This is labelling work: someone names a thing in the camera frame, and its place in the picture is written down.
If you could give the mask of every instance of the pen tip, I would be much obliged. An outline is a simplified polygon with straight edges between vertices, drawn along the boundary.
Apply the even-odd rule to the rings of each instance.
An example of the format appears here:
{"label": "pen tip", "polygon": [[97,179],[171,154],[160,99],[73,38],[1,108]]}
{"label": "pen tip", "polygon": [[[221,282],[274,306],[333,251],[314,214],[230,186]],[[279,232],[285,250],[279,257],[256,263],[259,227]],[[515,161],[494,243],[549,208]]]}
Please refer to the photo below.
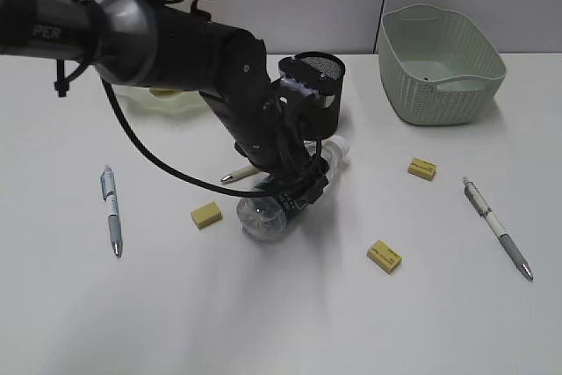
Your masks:
{"label": "pen tip", "polygon": [[529,281],[533,281],[533,279],[534,279],[534,278],[533,278],[533,271],[530,270],[529,266],[528,266],[526,263],[524,263],[524,264],[522,265],[522,267],[523,267],[523,269],[524,269],[524,271],[525,271],[525,272],[524,272],[525,277],[526,277]]}
{"label": "pen tip", "polygon": [[123,252],[123,245],[120,242],[112,242],[113,253],[117,258],[121,258]]}
{"label": "pen tip", "polygon": [[224,177],[220,180],[220,182],[221,182],[222,184],[229,184],[230,182],[233,182],[233,181],[234,181],[233,179],[234,179],[234,176],[233,176],[233,175],[226,175],[226,176],[224,176]]}

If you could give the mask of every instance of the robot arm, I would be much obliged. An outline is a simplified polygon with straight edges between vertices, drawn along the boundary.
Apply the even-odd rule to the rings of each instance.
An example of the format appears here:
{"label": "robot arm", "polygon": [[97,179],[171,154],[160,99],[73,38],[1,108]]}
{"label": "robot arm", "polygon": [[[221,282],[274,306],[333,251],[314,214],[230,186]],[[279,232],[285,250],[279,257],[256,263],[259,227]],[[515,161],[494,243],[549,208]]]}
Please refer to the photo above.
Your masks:
{"label": "robot arm", "polygon": [[[0,54],[92,64],[106,89],[112,83],[198,90],[253,165],[308,203],[321,195],[325,163],[307,153],[295,112],[314,98],[288,111],[279,101],[287,88],[270,81],[261,40],[212,22],[197,0],[191,13],[166,6],[175,3],[166,0],[91,2],[0,0]],[[303,69],[303,62],[292,66],[295,74],[330,84],[319,70]]]}

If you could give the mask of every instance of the gray pen grip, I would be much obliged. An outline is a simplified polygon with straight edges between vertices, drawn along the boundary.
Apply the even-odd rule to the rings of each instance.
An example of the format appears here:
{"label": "gray pen grip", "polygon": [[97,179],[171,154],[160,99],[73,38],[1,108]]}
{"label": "gray pen grip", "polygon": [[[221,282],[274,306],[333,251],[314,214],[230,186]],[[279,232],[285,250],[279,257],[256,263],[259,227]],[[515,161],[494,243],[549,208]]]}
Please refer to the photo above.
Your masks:
{"label": "gray pen grip", "polygon": [[508,252],[508,255],[511,257],[511,260],[515,265],[519,266],[527,263],[509,234],[503,234],[502,236],[500,236],[500,243],[501,246],[503,246],[503,248],[506,250],[506,252]]}
{"label": "gray pen grip", "polygon": [[121,221],[118,215],[110,215],[107,218],[109,223],[109,237],[112,242],[121,242]]}

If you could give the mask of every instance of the plastic water bottle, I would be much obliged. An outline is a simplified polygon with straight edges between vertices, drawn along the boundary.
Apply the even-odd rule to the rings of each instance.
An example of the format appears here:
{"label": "plastic water bottle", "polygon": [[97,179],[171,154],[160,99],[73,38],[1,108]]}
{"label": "plastic water bottle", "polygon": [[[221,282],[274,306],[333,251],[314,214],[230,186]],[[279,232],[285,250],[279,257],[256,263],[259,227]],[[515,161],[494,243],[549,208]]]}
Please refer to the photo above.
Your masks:
{"label": "plastic water bottle", "polygon": [[[306,149],[313,154],[316,144],[311,143]],[[326,173],[328,182],[332,181],[338,162],[348,152],[349,143],[341,136],[333,135],[322,142],[321,156],[329,165]],[[278,180],[268,176],[255,187],[255,190],[267,191],[278,188]],[[260,242],[276,242],[284,237],[289,222],[305,207],[306,204],[300,204],[288,195],[282,194],[266,198],[242,198],[236,207],[236,212],[244,232],[252,239]]]}

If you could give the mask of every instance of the ballpoint pen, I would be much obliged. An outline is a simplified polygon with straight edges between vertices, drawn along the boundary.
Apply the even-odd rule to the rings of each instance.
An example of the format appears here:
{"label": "ballpoint pen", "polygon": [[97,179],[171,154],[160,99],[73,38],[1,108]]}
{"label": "ballpoint pen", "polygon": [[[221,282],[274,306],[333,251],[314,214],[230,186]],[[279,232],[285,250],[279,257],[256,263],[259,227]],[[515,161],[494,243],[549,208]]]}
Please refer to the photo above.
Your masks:
{"label": "ballpoint pen", "polygon": [[488,203],[482,197],[482,194],[476,189],[474,183],[469,181],[468,178],[463,177],[463,183],[465,184],[465,195],[469,201],[471,201],[472,206],[476,209],[476,212],[484,217],[488,226],[492,229],[496,237],[501,243],[501,246],[508,252],[509,257],[515,264],[515,267],[527,278],[529,281],[533,280],[533,273],[530,270],[529,264],[523,257],[522,253],[516,247],[515,243],[511,239],[511,236],[503,228],[498,218],[495,216],[494,212],[488,205]]}
{"label": "ballpoint pen", "polygon": [[222,184],[231,184],[232,182],[236,182],[237,180],[241,180],[244,177],[255,175],[255,174],[259,173],[260,171],[261,170],[257,169],[256,167],[254,167],[250,164],[249,166],[246,166],[242,169],[238,169],[236,171],[233,171],[232,173],[228,173],[226,176],[224,176],[220,180],[220,182]]}
{"label": "ballpoint pen", "polygon": [[121,221],[119,219],[119,205],[117,203],[117,192],[115,190],[115,177],[113,170],[109,166],[105,166],[104,172],[100,177],[102,185],[102,196],[107,204],[109,224],[109,237],[112,243],[113,253],[116,257],[121,258],[123,253],[123,241],[121,239]]}

